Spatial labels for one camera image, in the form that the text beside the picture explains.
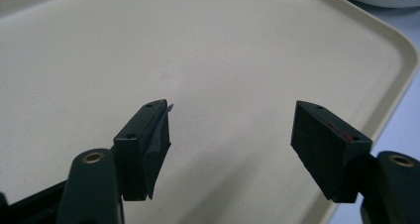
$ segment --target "white table surface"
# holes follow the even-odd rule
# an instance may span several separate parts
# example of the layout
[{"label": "white table surface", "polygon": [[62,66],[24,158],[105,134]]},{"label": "white table surface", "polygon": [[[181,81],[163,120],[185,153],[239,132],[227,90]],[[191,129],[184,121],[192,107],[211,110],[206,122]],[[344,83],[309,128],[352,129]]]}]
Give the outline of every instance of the white table surface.
[{"label": "white table surface", "polygon": [[[385,9],[354,3],[403,33],[420,51],[420,7]],[[372,150],[372,154],[376,156],[382,151],[395,151],[420,160],[419,111],[420,72],[418,71]],[[356,204],[341,204],[330,224],[363,223],[360,214],[362,200],[363,197],[359,196]]]}]

